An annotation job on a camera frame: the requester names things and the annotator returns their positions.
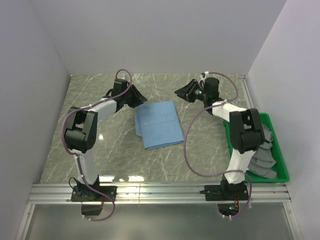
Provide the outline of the light blue long sleeve shirt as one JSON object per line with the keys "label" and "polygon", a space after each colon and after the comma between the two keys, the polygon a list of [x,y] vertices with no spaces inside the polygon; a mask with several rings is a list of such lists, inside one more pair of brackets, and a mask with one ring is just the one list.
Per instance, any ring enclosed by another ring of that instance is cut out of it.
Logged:
{"label": "light blue long sleeve shirt", "polygon": [[143,104],[134,116],[135,134],[146,150],[180,144],[184,133],[173,101]]}

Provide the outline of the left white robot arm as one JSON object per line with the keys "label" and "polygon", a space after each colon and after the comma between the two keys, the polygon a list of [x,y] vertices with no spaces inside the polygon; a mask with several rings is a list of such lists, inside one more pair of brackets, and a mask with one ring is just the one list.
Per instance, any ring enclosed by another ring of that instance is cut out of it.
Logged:
{"label": "left white robot arm", "polygon": [[99,180],[92,148],[97,140],[98,122],[117,113],[123,106],[136,108],[147,102],[135,87],[125,79],[115,79],[113,88],[98,102],[84,107],[73,106],[62,124],[62,143],[72,155],[77,167],[77,180],[87,184],[83,195],[89,201],[96,201],[101,189],[95,183]]}

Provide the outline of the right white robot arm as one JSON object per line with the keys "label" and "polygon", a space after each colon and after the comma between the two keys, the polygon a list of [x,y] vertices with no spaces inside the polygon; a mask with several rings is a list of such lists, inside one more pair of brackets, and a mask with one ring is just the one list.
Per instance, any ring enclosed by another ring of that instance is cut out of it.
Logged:
{"label": "right white robot arm", "polygon": [[233,148],[227,170],[222,173],[220,194],[233,199],[245,187],[245,174],[251,158],[265,141],[260,113],[255,108],[241,108],[219,93],[220,81],[203,73],[201,80],[192,79],[174,93],[186,102],[201,101],[204,111],[229,124],[229,140]]}

